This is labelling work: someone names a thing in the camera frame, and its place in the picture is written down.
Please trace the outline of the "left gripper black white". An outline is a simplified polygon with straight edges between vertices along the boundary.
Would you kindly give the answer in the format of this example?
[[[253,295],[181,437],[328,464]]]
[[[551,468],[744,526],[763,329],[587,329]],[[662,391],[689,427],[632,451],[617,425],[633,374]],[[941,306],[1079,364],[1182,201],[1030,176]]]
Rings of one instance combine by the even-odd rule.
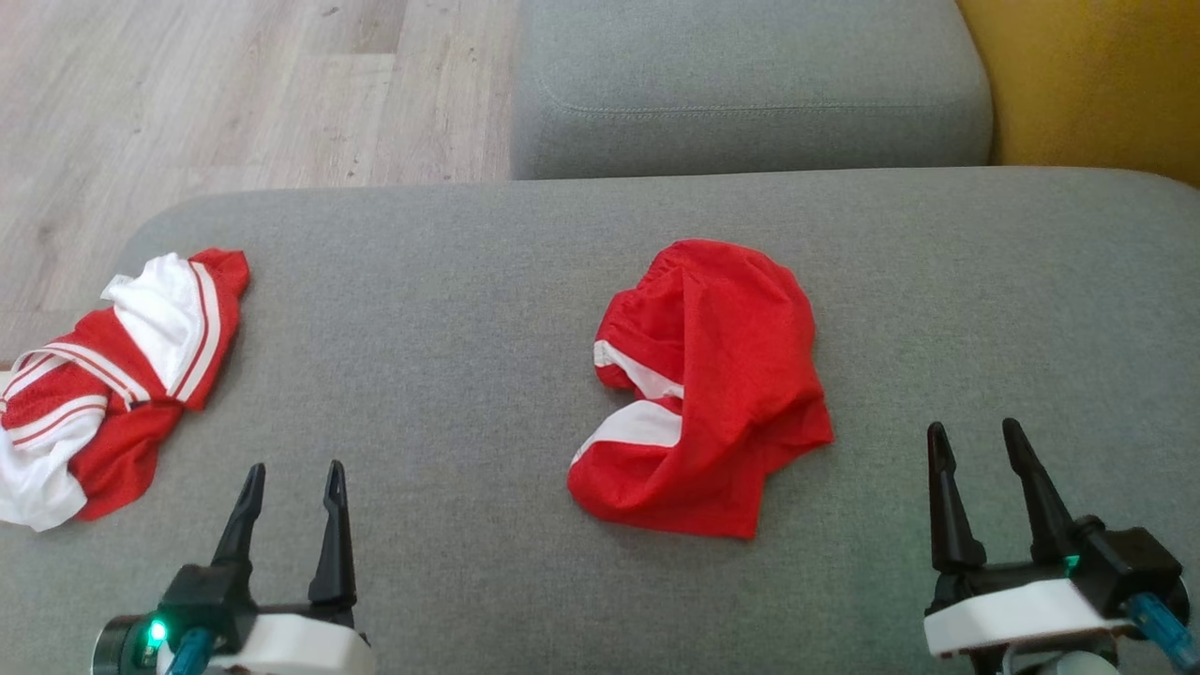
[[[356,631],[352,518],[344,465],[330,462],[328,519],[308,604],[259,607],[248,592],[251,543],[266,467],[254,464],[211,565],[184,565],[151,613],[110,619],[92,649],[95,674],[373,674]]]

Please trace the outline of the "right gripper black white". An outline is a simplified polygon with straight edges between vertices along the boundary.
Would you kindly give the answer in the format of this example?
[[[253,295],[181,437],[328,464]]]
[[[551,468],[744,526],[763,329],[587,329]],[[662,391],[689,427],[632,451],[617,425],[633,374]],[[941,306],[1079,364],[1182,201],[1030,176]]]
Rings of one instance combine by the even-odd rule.
[[[1021,424],[1002,422],[1021,482],[1034,563],[980,569],[985,546],[968,525],[956,458],[942,423],[926,428],[932,568],[961,573],[924,619],[926,651],[962,656],[977,674],[1118,674],[1118,643],[1154,646],[1175,674],[1192,670],[1192,604],[1182,565],[1144,527],[1074,520]]]

